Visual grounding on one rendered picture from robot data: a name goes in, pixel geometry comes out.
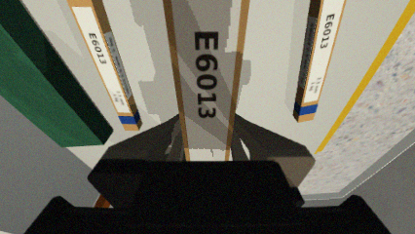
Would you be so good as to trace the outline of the tan cardboard pack with blue bands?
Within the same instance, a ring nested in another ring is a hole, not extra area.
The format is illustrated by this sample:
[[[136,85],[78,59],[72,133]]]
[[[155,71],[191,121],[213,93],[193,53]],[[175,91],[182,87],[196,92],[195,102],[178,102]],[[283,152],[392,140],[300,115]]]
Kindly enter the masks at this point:
[[[163,0],[186,161],[229,161],[250,0]]]
[[[142,121],[102,0],[66,0],[125,131]]]

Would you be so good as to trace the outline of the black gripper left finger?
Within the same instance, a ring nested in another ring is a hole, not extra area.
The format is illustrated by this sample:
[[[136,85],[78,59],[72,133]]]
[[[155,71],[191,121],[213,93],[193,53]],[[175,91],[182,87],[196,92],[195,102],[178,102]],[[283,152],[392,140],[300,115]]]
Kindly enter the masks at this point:
[[[170,154],[165,160],[166,150],[173,140]],[[99,160],[182,161],[183,151],[181,125],[177,114],[167,122],[109,146]]]

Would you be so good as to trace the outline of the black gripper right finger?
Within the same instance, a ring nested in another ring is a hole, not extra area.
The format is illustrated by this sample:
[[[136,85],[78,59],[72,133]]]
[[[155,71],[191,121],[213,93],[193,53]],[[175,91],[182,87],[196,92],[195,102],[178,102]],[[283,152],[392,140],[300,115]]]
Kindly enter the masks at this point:
[[[249,152],[247,158],[242,146]],[[253,124],[235,113],[231,141],[233,161],[278,162],[290,187],[300,185],[316,160],[307,147],[287,137]]]

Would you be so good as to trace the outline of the dark green flat block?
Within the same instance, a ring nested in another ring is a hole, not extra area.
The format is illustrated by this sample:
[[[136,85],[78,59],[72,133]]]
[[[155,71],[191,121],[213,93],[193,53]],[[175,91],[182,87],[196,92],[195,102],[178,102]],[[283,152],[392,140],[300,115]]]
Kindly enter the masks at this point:
[[[0,0],[0,96],[60,147],[114,132],[19,0]]]

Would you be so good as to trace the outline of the tan box with blue bands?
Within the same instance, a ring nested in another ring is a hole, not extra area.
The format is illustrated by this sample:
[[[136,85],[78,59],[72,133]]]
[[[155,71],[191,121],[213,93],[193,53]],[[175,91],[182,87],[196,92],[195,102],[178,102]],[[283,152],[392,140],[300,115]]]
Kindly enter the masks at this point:
[[[347,0],[311,0],[293,117],[314,120]]]

